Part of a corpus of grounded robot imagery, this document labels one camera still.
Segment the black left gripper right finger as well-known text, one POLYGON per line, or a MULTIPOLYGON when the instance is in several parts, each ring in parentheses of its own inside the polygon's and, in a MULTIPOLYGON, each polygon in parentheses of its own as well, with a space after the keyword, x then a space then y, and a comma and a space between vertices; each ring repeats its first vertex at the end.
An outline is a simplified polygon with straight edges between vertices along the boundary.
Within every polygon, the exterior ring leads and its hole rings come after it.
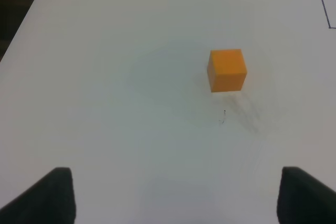
POLYGON ((335 191, 299 167, 284 167, 277 217, 279 223, 335 223, 335 191))

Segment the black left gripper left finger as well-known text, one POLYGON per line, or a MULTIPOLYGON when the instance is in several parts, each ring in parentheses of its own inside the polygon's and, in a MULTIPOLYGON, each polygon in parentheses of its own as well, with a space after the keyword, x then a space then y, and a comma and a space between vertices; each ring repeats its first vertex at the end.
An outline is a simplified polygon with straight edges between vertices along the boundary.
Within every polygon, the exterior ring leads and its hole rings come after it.
POLYGON ((1 223, 75 223, 76 200, 69 167, 56 167, 1 208, 1 223))

